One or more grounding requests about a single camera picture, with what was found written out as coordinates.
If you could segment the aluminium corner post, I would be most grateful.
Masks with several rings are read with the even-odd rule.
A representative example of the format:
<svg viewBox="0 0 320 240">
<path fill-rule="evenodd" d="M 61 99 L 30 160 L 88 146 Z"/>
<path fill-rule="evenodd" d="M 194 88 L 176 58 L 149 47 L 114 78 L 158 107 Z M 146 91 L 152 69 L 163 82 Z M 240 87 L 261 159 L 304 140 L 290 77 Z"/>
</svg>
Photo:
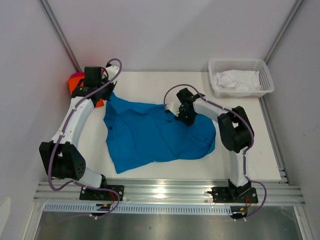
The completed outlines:
<svg viewBox="0 0 320 240">
<path fill-rule="evenodd" d="M 48 0 L 39 0 L 38 1 L 45 16 L 47 17 L 54 33 L 57 36 L 57 39 L 59 40 L 63 50 L 65 51 L 70 63 L 72 64 L 73 68 L 75 69 L 76 72 L 81 72 L 82 69 L 76 59 L 76 56 L 64 34 L 63 29 L 61 28 L 59 21 L 51 8 L 51 5 Z"/>
<path fill-rule="evenodd" d="M 276 35 L 274 41 L 271 44 L 265 58 L 264 62 L 268 65 L 273 57 L 276 55 L 277 51 L 279 50 L 281 44 L 283 43 L 284 39 L 286 38 L 287 34 L 289 33 L 291 27 L 293 26 L 296 18 L 300 14 L 301 10 L 303 9 L 306 0 L 296 0 L 290 9 L 287 17 L 285 18 L 283 24 L 280 27 L 278 34 Z"/>
</svg>

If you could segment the white plastic basket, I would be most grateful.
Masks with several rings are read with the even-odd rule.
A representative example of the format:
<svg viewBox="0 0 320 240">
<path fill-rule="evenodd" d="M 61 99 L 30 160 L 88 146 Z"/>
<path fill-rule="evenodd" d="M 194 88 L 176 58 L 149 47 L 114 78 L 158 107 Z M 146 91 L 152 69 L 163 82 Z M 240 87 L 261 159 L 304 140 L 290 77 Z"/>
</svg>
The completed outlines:
<svg viewBox="0 0 320 240">
<path fill-rule="evenodd" d="M 263 60 L 255 58 L 212 58 L 209 80 L 217 98 L 260 98 L 275 90 Z"/>
</svg>

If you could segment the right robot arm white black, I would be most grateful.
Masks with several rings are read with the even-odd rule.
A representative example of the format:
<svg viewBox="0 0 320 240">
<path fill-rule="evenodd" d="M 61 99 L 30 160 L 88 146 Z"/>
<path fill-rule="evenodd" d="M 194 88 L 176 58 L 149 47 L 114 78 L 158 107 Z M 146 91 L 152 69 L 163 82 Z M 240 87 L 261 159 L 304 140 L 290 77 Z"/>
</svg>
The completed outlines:
<svg viewBox="0 0 320 240">
<path fill-rule="evenodd" d="M 226 108 L 200 93 L 192 94 L 187 88 L 176 94 L 181 105 L 173 111 L 175 119 L 188 126 L 193 125 L 197 115 L 203 115 L 218 123 L 220 140 L 230 157 L 228 196 L 234 202 L 246 197 L 251 184 L 247 179 L 246 153 L 252 147 L 254 131 L 243 107 Z"/>
</svg>

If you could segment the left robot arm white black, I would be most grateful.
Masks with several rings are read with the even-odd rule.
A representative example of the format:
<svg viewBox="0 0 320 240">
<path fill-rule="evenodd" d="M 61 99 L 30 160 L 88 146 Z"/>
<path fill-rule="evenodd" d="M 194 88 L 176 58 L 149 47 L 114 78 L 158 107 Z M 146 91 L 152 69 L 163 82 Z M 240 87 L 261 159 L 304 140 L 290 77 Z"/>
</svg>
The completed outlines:
<svg viewBox="0 0 320 240">
<path fill-rule="evenodd" d="M 103 101 L 110 99 L 120 72 L 121 68 L 110 63 L 105 67 L 87 66 L 84 72 L 75 73 L 68 80 L 71 100 L 67 114 L 52 139 L 39 146 L 49 181 L 68 179 L 91 187 L 90 192 L 97 200 L 108 196 L 104 176 L 87 167 L 78 145 L 89 116 L 96 107 L 103 106 Z"/>
</svg>

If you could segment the right aluminium corner post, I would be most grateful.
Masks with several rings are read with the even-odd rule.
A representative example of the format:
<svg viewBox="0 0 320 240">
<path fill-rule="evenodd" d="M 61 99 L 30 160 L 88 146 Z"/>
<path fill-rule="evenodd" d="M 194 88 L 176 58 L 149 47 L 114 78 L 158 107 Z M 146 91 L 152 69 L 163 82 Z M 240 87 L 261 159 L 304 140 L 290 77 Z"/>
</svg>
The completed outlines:
<svg viewBox="0 0 320 240">
<path fill-rule="evenodd" d="M 277 51 L 279 50 L 281 44 L 283 43 L 284 39 L 286 38 L 287 34 L 289 33 L 291 27 L 293 26 L 296 18 L 300 14 L 301 10 L 303 9 L 306 0 L 296 0 L 290 9 L 287 17 L 285 18 L 283 24 L 280 27 L 278 34 L 276 35 L 274 41 L 271 44 L 265 58 L 264 62 L 268 65 L 273 57 L 276 55 Z"/>
</svg>

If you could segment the left aluminium corner post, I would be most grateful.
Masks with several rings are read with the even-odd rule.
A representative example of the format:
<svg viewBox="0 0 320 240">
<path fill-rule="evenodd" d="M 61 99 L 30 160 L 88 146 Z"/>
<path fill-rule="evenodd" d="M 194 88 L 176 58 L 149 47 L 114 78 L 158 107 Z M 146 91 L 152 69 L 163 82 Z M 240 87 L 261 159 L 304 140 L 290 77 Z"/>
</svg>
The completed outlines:
<svg viewBox="0 0 320 240">
<path fill-rule="evenodd" d="M 63 50 L 65 51 L 70 63 L 72 64 L 73 68 L 75 69 L 76 72 L 81 72 L 82 69 L 76 59 L 76 56 L 64 34 L 63 29 L 61 28 L 59 21 L 51 8 L 51 5 L 48 0 L 39 0 L 38 1 L 45 16 L 47 17 L 54 33 L 57 36 L 57 39 L 59 40 Z"/>
</svg>

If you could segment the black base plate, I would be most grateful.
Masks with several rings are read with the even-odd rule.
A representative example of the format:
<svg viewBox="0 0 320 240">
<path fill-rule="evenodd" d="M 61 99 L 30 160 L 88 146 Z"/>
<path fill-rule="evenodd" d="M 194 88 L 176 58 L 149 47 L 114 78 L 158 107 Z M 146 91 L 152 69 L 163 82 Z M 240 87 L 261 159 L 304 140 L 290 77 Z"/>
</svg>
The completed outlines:
<svg viewBox="0 0 320 240">
<path fill-rule="evenodd" d="M 248 189 L 235 189 L 231 187 L 216 186 L 207 191 L 212 196 L 214 203 L 258 203 L 258 194 L 254 187 Z"/>
<path fill-rule="evenodd" d="M 123 200 L 124 185 L 108 185 L 107 189 L 113 190 L 119 194 L 120 201 Z M 110 191 L 102 190 L 92 190 L 92 189 L 81 189 L 79 199 L 82 201 L 112 201 L 115 202 L 118 200 L 116 195 Z"/>
</svg>

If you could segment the folded pink t shirt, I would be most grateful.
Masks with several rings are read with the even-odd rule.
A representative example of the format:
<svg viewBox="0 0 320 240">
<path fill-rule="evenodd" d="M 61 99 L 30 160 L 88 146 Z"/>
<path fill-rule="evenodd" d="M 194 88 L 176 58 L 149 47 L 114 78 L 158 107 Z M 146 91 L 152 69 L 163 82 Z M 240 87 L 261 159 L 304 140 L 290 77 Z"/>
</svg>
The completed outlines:
<svg viewBox="0 0 320 240">
<path fill-rule="evenodd" d="M 70 78 L 80 78 L 80 77 L 84 77 L 84 73 L 83 72 L 76 72 L 74 74 L 71 75 Z"/>
</svg>

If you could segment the white t shirt in basket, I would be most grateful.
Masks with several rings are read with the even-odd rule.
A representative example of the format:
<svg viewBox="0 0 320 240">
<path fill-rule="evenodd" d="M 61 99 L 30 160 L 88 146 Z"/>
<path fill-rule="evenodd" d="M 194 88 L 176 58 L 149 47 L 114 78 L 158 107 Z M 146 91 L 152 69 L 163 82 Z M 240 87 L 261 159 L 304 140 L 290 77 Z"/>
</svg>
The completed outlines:
<svg viewBox="0 0 320 240">
<path fill-rule="evenodd" d="M 227 70 L 212 77 L 212 86 L 220 91 L 253 92 L 261 89 L 259 71 Z"/>
</svg>

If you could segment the aluminium mounting rail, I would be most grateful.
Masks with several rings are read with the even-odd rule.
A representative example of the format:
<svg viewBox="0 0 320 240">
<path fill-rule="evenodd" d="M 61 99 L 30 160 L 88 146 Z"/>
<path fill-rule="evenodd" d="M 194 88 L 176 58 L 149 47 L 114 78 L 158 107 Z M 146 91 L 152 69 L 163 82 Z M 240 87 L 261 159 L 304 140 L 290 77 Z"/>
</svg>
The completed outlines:
<svg viewBox="0 0 320 240">
<path fill-rule="evenodd" d="M 172 179 L 121 179 L 109 178 L 110 185 L 123 185 L 123 202 L 130 204 L 205 205 L 213 202 L 208 193 L 213 187 L 226 187 L 226 181 L 172 180 Z M 266 195 L 266 206 L 305 206 L 306 201 L 299 186 L 267 182 L 267 191 L 259 184 L 252 185 L 258 200 Z M 60 191 L 53 191 L 46 181 L 38 184 L 35 202 L 79 202 L 81 188 L 70 184 Z"/>
</svg>

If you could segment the blue t shirt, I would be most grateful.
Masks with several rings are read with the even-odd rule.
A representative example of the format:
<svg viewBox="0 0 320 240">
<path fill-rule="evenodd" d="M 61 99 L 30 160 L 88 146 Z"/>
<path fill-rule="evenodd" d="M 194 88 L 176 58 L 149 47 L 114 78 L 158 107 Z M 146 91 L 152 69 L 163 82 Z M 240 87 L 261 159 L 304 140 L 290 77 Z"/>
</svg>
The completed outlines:
<svg viewBox="0 0 320 240">
<path fill-rule="evenodd" d="M 216 148 L 213 121 L 197 115 L 187 126 L 161 104 L 132 102 L 112 94 L 106 104 L 106 144 L 118 174 L 175 160 L 201 159 Z"/>
</svg>

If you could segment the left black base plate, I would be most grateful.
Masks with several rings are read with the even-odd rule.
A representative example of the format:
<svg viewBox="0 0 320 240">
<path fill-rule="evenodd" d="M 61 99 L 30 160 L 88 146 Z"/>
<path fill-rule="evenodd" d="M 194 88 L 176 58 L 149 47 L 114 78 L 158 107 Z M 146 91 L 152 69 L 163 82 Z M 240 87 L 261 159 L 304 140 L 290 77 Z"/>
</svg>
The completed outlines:
<svg viewBox="0 0 320 240">
<path fill-rule="evenodd" d="M 124 185 L 108 185 L 107 189 L 113 190 L 119 194 L 120 201 L 123 200 Z M 118 200 L 116 195 L 110 191 L 102 190 L 92 190 L 92 189 L 81 189 L 79 199 L 82 201 L 112 201 L 115 202 Z"/>
</svg>

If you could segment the folded orange t shirt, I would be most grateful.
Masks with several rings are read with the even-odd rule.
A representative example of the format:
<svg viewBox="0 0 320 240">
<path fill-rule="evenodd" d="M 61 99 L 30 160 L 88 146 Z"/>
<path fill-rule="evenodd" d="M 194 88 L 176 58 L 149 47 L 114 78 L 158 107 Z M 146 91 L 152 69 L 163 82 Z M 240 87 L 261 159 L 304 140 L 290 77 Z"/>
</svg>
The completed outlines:
<svg viewBox="0 0 320 240">
<path fill-rule="evenodd" d="M 69 88 L 69 93 L 70 95 L 72 95 L 73 91 L 75 90 L 76 86 L 78 85 L 78 83 L 80 82 L 81 79 L 83 79 L 84 77 L 74 77 L 74 78 L 69 78 L 67 83 L 68 83 L 68 88 Z M 103 107 L 104 101 L 102 99 L 100 99 L 97 104 L 96 104 L 96 108 L 99 107 Z"/>
</svg>

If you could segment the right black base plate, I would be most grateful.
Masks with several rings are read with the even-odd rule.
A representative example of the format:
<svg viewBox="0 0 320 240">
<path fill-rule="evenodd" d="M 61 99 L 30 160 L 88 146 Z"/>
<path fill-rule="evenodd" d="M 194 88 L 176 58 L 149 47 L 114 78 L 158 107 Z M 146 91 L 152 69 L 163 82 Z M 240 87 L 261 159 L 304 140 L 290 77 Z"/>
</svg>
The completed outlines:
<svg viewBox="0 0 320 240">
<path fill-rule="evenodd" d="M 214 203 L 258 203 L 258 194 L 254 187 L 248 189 L 235 189 L 231 187 L 216 186 L 207 191 L 212 196 Z"/>
</svg>

